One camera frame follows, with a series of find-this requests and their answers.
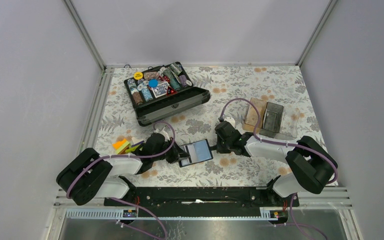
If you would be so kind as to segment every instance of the sticky note pad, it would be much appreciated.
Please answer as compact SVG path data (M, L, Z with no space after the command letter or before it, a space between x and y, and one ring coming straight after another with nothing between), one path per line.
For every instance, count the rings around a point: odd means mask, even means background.
M123 139L123 141L118 141L116 143L113 143L112 146L117 150L119 149L123 144L127 142L126 139Z
M126 151L126 149L130 146L130 142L127 140L119 147L117 150L115 150L116 154L122 154Z

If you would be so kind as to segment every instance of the wire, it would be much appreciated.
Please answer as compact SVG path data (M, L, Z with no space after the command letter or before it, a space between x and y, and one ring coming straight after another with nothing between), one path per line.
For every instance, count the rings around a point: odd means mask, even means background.
M334 163L329 159L327 158L325 155L321 154L320 152L316 151L316 150L313 150L309 147L306 147L306 146L302 146L302 145L299 145L299 144L295 144L295 143L286 143L286 142L279 142L279 141L272 141L272 140L268 140L268 139L261 139L260 137L258 137L257 135L257 126L260 125L260 122L261 122L261 115L257 109L257 107L249 100L245 99L245 98L241 98L241 97L238 97L238 98L234 98L230 101L228 101L226 103L226 105L224 105L222 111L221 111L221 114L220 114L220 119L223 118L223 114L225 113L225 110L226 108L228 107L228 105L233 102L233 101L237 101L237 100L242 100L242 101L245 101L247 103L249 103L255 110L255 112L257 113L257 116L258 116L258 120L257 120L257 123L255 124L254 126L254 131L253 131L253 135L254 137L261 141L261 142L265 142L265 143L268 143L268 144L274 144L274 145L281 145L281 146L291 146L291 147L296 147L296 148L300 148L300 149L304 149L306 151L309 151L313 154L316 154L318 155L319 157L321 157L323 160L325 160L332 168L333 168L333 172L334 172L334 177L332 180L328 181L327 184L331 184L333 182L335 182L337 179L338 179L338 169L337 167L334 165ZM292 221L293 223L291 223L291 225L295 225L299 231L301 231L301 233L303 235L305 235L307 238L311 239L311 240L314 240L314 238L312 238L310 235L308 235L307 233L305 233L301 228L300 226L304 226L304 227L309 227L309 228L312 228L314 230L316 230L317 232L321 233L326 239L328 239L328 237L326 236L326 234L324 234L320 229L316 228L315 226L311 226L311 225L305 225L305 224L299 224L295 221L295 218L294 218L294 214L292 212L292 204L294 202L294 197L297 195L297 193L294 193L292 194L292 198L291 198L291 201L290 201L290 206L289 206L289 211L290 211L290 216L292 218Z
M305 228L313 229L313 230L319 232L321 235L323 235L323 237L325 239L328 239L328 236L322 230L320 230L319 228L317 228L317 227L315 227L313 225L308 225L308 224L303 224L303 223L296 223L296 224L298 226L300 226L300 227L305 227ZM289 222L289 223L270 224L270 225L267 224L267 225L263 225L263 227L276 227L276 228L278 228L278 227L296 226L296 224Z
M309 238L309 239L311 239L311 240L315 240L315 239L312 238L310 235L308 235L304 230L302 230L301 227L300 227L300 224L297 223L297 221L295 221L294 213L292 212L292 204L294 203L294 198L295 198L296 196L297 196L297 193L294 193L294 194L292 194L292 197L291 197L291 199L290 199L289 215L290 215L290 217L292 218L292 222L293 222L293 223L291 223L291 225L294 224L294 225L298 228L298 230L299 230L303 235L305 235L307 238ZM317 232L319 232L321 235L323 235L323 237L324 237L326 240L328 240L328 236L326 236L326 234L325 234L324 232L322 232L322 230L320 230L320 229L318 229L317 227L312 226L312 225L308 225L308 226L309 226L310 228L316 230Z
M151 216L153 216L153 218L155 218L156 221L162 226L162 230L164 231L164 236L165 236L165 237L159 237L159 236L152 235L151 233L149 233L149 232L147 232L147 231L144 231L144 230L139 229L139 228L134 227L134 226L130 226L130 225L128 225L128 224L123 224L123 223L122 223L121 226L126 226L126 227L128 227L128 228L130 228L130 229L139 231L139 232L141 232L141 233L143 233L143 234L146 234L146 235L150 236L151 238L155 238L155 239L159 239L159 240L165 240L165 239L167 239L168 234L167 234L167 230L166 230L166 228L164 227L164 224L163 224L163 223L161 222L161 220L160 220L155 214L153 214L150 210L146 209L146 208L143 207L143 206L139 206L139 205L130 203L130 202L128 202L128 201L124 201L124 200L115 198L115 197L110 197L109 199L114 200L114 201L117 201L117 202L122 203L122 204L126 204L126 205L129 205L129 206L132 206L132 207L136 207L136 208L142 209L142 210L144 210L145 212L149 213L149 214L150 214Z
M155 125L158 124L158 123L162 123L162 124L167 125L167 126L171 129L171 132L173 133L173 139L172 139L172 141L171 141L171 144L168 146L168 148L167 148L166 150L164 150L164 151L162 151L162 152L160 152L160 153L154 154L154 155L148 155L148 156L132 156L131 158L133 158L133 159L150 159L150 158L158 157L158 156L161 156L161 155L167 153L167 152L173 147L173 145L175 144L175 139L176 139L176 134L175 134L175 130L174 130L174 128L173 128L168 122L166 122L166 121L157 121L157 122L155 122L155 123L153 124L153 129L154 129L154 130L156 129L156 128L155 128ZM80 179L80 178L81 178L87 171L89 171L95 164L99 163L100 161L105 160L105 159L109 159L109 158L112 158L112 157L129 157L129 158L130 158L130 155L128 155L128 154L116 154L116 155L111 155L111 156L107 155L107 156L102 156L102 157L100 157L100 158L94 160L93 162L91 162L91 163L90 163L87 167L85 167L85 168L81 171L81 173L74 179L74 181L71 183L70 187L68 187L67 194L65 195L65 196L67 197L67 199L71 199L71 197L70 197L70 193L71 193L71 191L73 190L73 187L76 185L76 183L79 181L79 179ZM164 224L161 222L161 220L158 219L158 217L157 217L155 214L153 214L150 210L146 209L146 208L143 207L143 206L139 206L139 205L136 205L136 204L127 202L127 201L123 201L123 200L118 199L118 198L115 198L115 197L110 197L110 199L111 199L111 200L114 200L114 201L117 201L117 202L120 202L120 203L122 203L122 204L126 204L126 205L129 205L129 206L132 206L132 207L136 207L136 208L142 209L142 210L144 210L145 212L149 213L149 214L150 214L151 216L153 216L153 217L157 220L157 222L161 225L162 230L164 231L164 236L165 236L165 237L164 237L164 238L161 238L161 237L158 237L158 236L154 236L154 235L152 235L152 234L150 234L150 233L148 233L148 232L146 232L146 231L144 231L144 230L141 230L141 229L139 229L139 228L136 228L136 227L134 227L134 226L130 226L130 225L127 225L127 224L123 224L123 223L122 223L122 226L126 226L126 227L128 227L128 228L133 229L133 230L139 231L139 232L141 232L141 233L143 233L143 234L146 234L146 235L148 235L148 236L150 236L150 237L152 237L152 238L156 238L156 239L159 239L159 240L165 240L165 239L167 239L168 234L167 234L166 227L165 227Z
M284 200L284 201L283 201L282 212L285 212L286 208L288 208L288 204L286 203L286 200Z

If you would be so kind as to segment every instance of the glass panel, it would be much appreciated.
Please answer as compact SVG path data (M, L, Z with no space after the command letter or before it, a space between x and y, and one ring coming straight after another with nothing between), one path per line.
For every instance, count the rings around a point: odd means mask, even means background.
M298 223L314 225L329 239L346 240L341 218L335 210L294 210ZM296 226L273 227L268 221L256 220L168 220L163 221L169 240L307 240ZM153 235L164 233L155 220L136 220L132 226ZM306 232L316 240L324 237L313 229ZM129 228L120 228L114 220L66 218L60 240L150 240L151 237Z

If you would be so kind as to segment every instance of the poker chip case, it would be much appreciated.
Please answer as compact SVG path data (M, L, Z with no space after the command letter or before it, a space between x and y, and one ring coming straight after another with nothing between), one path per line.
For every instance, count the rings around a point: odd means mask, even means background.
M183 80L186 78L188 80L188 84L179 84L178 82L178 85L170 84L170 86L176 86L177 88L176 92L170 95L165 94L155 97L152 88L145 84L146 81L148 81L146 78L135 80L132 77L124 80L124 85L130 97L133 109L136 112L136 119L140 126L148 126L159 120L204 104L210 100L210 91L194 86L181 63L176 62L176 65L179 67L177 70L177 73L179 73L178 76L183 76L181 77ZM148 70L142 72L143 76L152 76L152 73L158 72L163 67L169 69L170 65L161 65L152 68L149 67Z

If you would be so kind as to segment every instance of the orange sticky note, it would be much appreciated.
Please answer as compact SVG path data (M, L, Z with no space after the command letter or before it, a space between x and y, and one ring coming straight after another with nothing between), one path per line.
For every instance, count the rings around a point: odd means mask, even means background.
M126 139L123 139L123 141L118 141L116 143L113 143L112 146L117 150L119 149L123 144L127 142Z

